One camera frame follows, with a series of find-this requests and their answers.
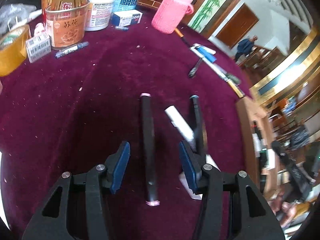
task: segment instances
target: wooden cabinet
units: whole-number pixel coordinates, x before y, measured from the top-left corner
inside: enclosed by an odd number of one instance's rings
[[[246,4],[243,4],[217,34],[216,38],[233,48],[258,21],[257,16]]]

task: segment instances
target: red tablecloth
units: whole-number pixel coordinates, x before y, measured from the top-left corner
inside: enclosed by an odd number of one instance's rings
[[[123,184],[109,197],[117,238],[191,239],[200,202],[189,197],[178,179],[182,138],[164,109],[175,105],[186,117],[189,97],[194,94],[200,97],[209,153],[222,171],[244,169],[237,95],[205,64],[189,79],[188,71],[197,57],[176,34],[162,34],[151,26],[152,11],[143,12],[141,23],[127,32],[110,24],[105,30],[86,33],[84,41],[90,45],[80,51],[61,59],[55,59],[52,52],[33,64],[26,60],[1,78],[1,190],[15,234],[21,236],[64,171],[86,172],[128,140],[131,158]],[[191,43],[215,49],[217,64],[244,80],[236,64],[213,44],[185,25],[179,29]],[[244,82],[240,87],[249,93]],[[144,197],[138,119],[143,92],[152,95],[157,207],[146,205]]]

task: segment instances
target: wooden staircase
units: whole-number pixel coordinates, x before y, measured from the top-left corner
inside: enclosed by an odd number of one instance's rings
[[[246,72],[250,82],[254,85],[273,71],[284,59],[285,56],[277,47],[270,50],[253,46],[253,51],[239,64],[239,67]]]

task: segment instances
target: blue white box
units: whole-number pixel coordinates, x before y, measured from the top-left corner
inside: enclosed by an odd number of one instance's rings
[[[140,23],[142,13],[137,10],[119,11],[113,13],[111,23],[116,26],[129,26]]]

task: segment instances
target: white plastic bucket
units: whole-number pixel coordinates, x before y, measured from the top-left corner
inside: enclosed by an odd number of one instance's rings
[[[86,31],[98,31],[108,26],[114,0],[88,0]]]

